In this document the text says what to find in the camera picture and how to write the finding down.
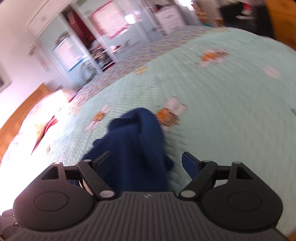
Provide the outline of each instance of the mattress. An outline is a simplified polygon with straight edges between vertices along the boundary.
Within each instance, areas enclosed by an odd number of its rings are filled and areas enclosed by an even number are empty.
[[[178,192],[190,182],[181,167],[184,151],[219,165],[241,161],[281,197],[278,228],[288,234],[296,226],[295,62],[295,52],[272,39],[233,28],[207,30],[104,87],[100,80],[90,83],[28,160],[32,172],[56,161],[76,164],[113,118],[137,107],[156,113],[175,96],[188,110],[165,135],[166,153],[175,162],[171,189]],[[140,74],[139,66],[145,66]],[[106,104],[111,108],[105,118],[84,131]],[[23,162],[18,165],[28,170]]]

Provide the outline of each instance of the wooden bed frame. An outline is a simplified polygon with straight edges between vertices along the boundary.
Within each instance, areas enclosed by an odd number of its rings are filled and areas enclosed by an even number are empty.
[[[9,144],[17,135],[22,122],[30,112],[30,110],[51,91],[45,84],[41,84],[11,115],[7,122],[0,129],[0,165]]]

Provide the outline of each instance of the ribbed gray panel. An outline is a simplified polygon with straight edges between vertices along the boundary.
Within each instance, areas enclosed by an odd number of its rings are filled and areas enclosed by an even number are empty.
[[[284,241],[270,229],[240,234],[211,223],[194,202],[177,199],[172,192],[124,192],[113,201],[100,202],[82,223],[67,230],[44,233],[21,229],[10,241]]]

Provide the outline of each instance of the picture frame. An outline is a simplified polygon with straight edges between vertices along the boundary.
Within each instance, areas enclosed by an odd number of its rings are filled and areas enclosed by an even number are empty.
[[[0,93],[11,84],[11,80],[0,63]]]

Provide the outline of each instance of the navy blue garment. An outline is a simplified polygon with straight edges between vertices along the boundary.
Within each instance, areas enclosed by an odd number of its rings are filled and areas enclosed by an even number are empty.
[[[95,171],[117,193],[168,191],[167,171],[173,161],[165,154],[163,132],[149,110],[134,109],[112,120],[108,133],[93,145],[83,160],[111,151]]]

